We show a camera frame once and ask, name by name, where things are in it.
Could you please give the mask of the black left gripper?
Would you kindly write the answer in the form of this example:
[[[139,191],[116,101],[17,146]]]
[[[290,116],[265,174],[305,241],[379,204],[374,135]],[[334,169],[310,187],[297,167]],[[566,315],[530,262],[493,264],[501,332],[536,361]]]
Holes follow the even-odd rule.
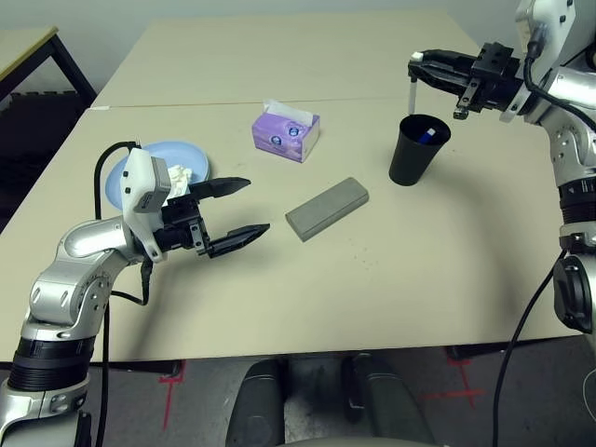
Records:
[[[216,178],[190,184],[189,192],[194,198],[176,197],[161,209],[164,226],[154,232],[158,247],[164,252],[195,250],[199,255],[207,253],[210,258],[216,258],[252,243],[270,228],[269,223],[246,225],[210,242],[197,202],[205,198],[232,195],[250,184],[250,180],[240,177]]]

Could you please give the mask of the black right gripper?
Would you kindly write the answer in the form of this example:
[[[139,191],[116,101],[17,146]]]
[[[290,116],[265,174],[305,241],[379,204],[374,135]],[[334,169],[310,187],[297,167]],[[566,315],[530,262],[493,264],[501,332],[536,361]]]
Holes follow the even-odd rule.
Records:
[[[483,109],[507,110],[522,84],[516,78],[521,65],[513,49],[500,43],[485,43],[477,57],[457,51],[428,49],[424,62],[409,62],[408,76],[416,81],[458,96],[454,119],[467,119]],[[456,70],[469,70],[469,76]]]

